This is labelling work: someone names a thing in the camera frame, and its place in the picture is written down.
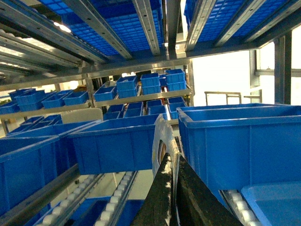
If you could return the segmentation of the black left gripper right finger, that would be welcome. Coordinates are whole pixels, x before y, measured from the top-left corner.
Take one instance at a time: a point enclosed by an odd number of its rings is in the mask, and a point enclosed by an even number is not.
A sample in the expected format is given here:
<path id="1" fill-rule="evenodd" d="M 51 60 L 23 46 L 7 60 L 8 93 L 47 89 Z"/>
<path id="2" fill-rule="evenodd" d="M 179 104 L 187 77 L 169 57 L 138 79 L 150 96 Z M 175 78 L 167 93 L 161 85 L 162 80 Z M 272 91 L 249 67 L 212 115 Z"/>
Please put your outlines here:
<path id="1" fill-rule="evenodd" d="M 182 226 L 241 226 L 180 156 L 176 204 Z"/>

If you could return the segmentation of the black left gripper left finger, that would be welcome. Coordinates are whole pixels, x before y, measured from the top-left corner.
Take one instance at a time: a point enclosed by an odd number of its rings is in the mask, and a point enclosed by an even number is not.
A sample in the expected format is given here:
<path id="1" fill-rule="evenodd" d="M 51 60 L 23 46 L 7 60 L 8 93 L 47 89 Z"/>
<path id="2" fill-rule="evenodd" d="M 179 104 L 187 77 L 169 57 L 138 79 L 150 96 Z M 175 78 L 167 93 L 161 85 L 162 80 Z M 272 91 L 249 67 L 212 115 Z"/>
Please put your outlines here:
<path id="1" fill-rule="evenodd" d="M 168 153 L 160 164 L 150 190 L 132 226 L 168 226 L 171 221 L 173 175 L 171 157 Z"/>

